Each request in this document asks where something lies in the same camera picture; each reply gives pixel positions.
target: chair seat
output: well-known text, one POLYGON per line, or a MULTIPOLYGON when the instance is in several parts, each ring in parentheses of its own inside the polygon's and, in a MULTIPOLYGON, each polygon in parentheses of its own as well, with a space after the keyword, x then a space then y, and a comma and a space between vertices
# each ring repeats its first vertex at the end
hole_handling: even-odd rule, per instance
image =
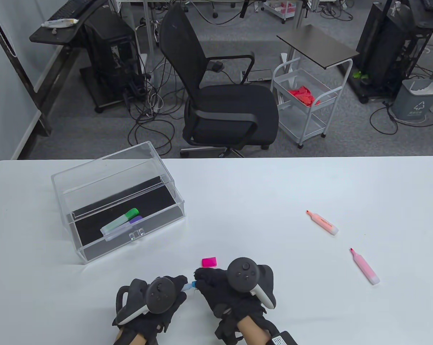
MULTIPOLYGON (((195 102, 198 110, 214 113, 247 113, 253 114, 258 120, 258 129, 253 134, 248 145, 271 145, 277 136, 279 126, 279 113, 277 104, 271 90, 261 85, 212 85, 203 87, 199 90, 195 102)), ((206 143, 227 144, 228 140, 221 136, 221 132, 226 132, 228 136, 227 123, 225 128, 215 128, 212 126, 200 126, 196 130, 195 140, 200 141, 200 137, 206 143)), ((246 131, 246 123, 235 123, 233 126, 235 133, 241 130, 246 131)))

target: forearm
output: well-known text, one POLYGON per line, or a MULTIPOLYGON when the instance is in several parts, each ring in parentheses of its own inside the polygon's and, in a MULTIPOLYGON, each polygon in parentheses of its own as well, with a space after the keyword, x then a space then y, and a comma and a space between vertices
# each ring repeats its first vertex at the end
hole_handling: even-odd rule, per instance
POLYGON ((247 345, 266 345, 271 340, 269 333, 258 327, 251 317, 244 317, 237 324, 237 328, 244 336, 247 345))
MULTIPOLYGON (((119 339, 119 337, 120 337, 121 334, 122 334, 122 331, 123 331, 123 329, 121 329, 121 330, 119 331, 119 334, 118 334, 118 336, 116 337, 116 340, 119 339)), ((134 338, 134 340, 132 340, 132 342, 131 342, 131 345, 145 345, 145 344, 146 344, 146 339, 143 338, 142 335, 136 335, 136 337, 134 338)))

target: computer tower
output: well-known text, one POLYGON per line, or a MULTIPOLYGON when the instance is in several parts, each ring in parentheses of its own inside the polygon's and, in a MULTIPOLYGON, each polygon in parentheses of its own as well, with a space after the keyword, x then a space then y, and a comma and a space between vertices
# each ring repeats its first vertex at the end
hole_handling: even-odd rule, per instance
POLYGON ((362 69, 363 61, 368 59, 363 73, 368 74, 371 85, 397 92, 402 80, 410 76, 432 31, 417 28, 410 8, 401 5, 394 16, 389 11, 376 37, 376 44, 370 51, 369 42, 376 34, 377 19, 382 10, 382 5, 372 5, 356 49, 360 54, 354 58, 354 63, 358 69, 362 69))
POLYGON ((133 29, 109 7, 100 7, 85 22, 85 47, 93 74, 116 97, 146 94, 133 29))

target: chair base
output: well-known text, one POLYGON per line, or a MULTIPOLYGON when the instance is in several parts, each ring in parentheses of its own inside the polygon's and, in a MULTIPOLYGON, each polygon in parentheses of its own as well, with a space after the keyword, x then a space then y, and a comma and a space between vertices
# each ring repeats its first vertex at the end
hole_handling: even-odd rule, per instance
POLYGON ((192 148, 182 148, 180 150, 180 157, 181 158, 188 158, 190 152, 221 151, 221 150, 224 150, 224 151, 218 155, 218 158, 228 157, 231 153, 233 153, 238 158, 245 158, 243 154, 241 154, 238 150, 236 150, 234 148, 224 148, 224 147, 215 147, 215 146, 198 146, 198 147, 192 147, 192 148))

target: chair armrest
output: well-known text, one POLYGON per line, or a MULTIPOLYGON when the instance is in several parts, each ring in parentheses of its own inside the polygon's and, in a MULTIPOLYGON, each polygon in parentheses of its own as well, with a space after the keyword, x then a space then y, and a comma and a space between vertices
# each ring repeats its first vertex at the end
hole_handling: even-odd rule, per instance
POLYGON ((251 68, 253 67, 253 65, 255 64, 255 53, 253 51, 251 51, 249 54, 244 54, 244 55, 230 55, 230 56, 212 56, 212 57, 208 57, 207 61, 212 61, 212 60, 234 60, 234 59, 250 59, 250 65, 248 66, 248 69, 246 70, 245 74, 244 74, 244 78, 241 81, 241 84, 244 84, 244 82, 247 80, 247 76, 251 71, 251 68))
POLYGON ((225 122, 250 122, 251 125, 242 137, 241 141, 234 147, 241 150, 258 129, 258 119, 253 114, 244 113, 208 113, 206 111, 196 110, 196 116, 204 120, 225 121, 225 122))

